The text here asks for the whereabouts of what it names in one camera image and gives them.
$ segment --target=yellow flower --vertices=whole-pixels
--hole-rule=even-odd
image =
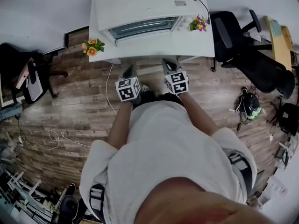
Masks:
[[[98,43],[98,39],[92,39],[88,41],[88,44],[97,44]]]
[[[88,56],[96,56],[98,53],[98,51],[96,50],[96,48],[94,47],[90,47],[87,51],[87,55]]]

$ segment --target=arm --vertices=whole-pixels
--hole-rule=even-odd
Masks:
[[[107,138],[107,143],[120,150],[127,143],[129,122],[132,110],[131,102],[122,102],[112,128]]]
[[[180,98],[188,112],[191,122],[196,128],[209,136],[218,130],[218,127],[214,121],[199,106],[199,104],[197,104],[197,102],[189,95],[188,92],[183,93]]]

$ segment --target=white t-shirt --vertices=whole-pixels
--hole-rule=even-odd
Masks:
[[[88,209],[89,192],[105,188],[107,224],[133,224],[147,195],[162,181],[185,177],[202,189],[245,203],[242,189],[222,149],[244,155],[256,180],[256,164],[244,143],[228,128],[211,137],[195,128],[186,109],[157,101],[133,110],[128,142],[119,151],[102,140],[93,142],[84,165],[80,193]]]

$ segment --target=cable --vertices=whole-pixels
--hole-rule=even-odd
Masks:
[[[61,132],[62,138],[60,139],[60,138],[59,138],[59,135],[58,135],[54,130],[51,130],[51,129],[48,130],[48,134],[49,134],[49,137],[50,137],[50,139],[51,139],[52,141],[57,141],[57,146],[56,146],[56,147],[53,147],[53,148],[44,148],[44,147],[43,147],[41,144],[39,144],[39,143],[36,143],[35,145],[32,145],[30,142],[27,141],[26,134],[25,134],[25,133],[21,130],[21,128],[20,128],[20,124],[19,124],[20,119],[19,119],[19,118],[17,118],[17,119],[18,119],[18,127],[19,127],[19,129],[20,129],[20,137],[25,141],[25,143],[30,144],[32,147],[35,147],[36,145],[39,145],[39,146],[42,147],[44,150],[53,150],[54,148],[58,148],[58,147],[59,147],[59,141],[61,141],[63,138],[64,138],[64,139],[67,139],[67,140],[69,140],[69,141],[71,141],[71,142],[73,142],[73,143],[75,143],[75,144],[83,145],[83,146],[85,146],[85,147],[90,147],[89,145],[85,145],[85,144],[77,143],[77,142],[75,142],[75,141],[73,141],[73,140],[71,140],[71,139],[69,139],[69,138],[66,138],[66,137],[64,136],[64,132]],[[54,133],[57,135],[57,139],[52,139],[52,137],[51,137],[51,135],[50,135],[50,131],[54,132]]]
[[[194,1],[200,1],[202,3],[202,5],[204,5],[204,7],[206,8],[206,11],[207,11],[207,15],[208,15],[208,19],[207,19],[207,24],[210,24],[211,23],[211,19],[210,19],[210,12],[209,10],[207,9],[206,5],[201,1],[201,0],[194,0]]]
[[[109,99],[108,99],[108,91],[107,91],[107,83],[108,83],[108,80],[109,80],[109,77],[110,77],[110,73],[111,73],[111,70],[112,70],[112,67],[113,67],[114,63],[112,64],[111,68],[110,68],[110,71],[109,71],[109,75],[108,75],[108,78],[107,78],[107,81],[106,81],[106,97],[107,97],[107,101],[108,103],[110,104],[111,108],[114,110],[114,112],[117,114],[117,112],[115,111],[115,109],[113,108],[112,104],[110,103]]]

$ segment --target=person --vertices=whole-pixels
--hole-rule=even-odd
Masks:
[[[107,141],[92,143],[79,190],[106,224],[271,223],[243,205],[244,179],[229,152],[246,159],[251,189],[255,161],[230,129],[219,129],[188,92],[156,97],[145,87],[139,104],[122,102]]]

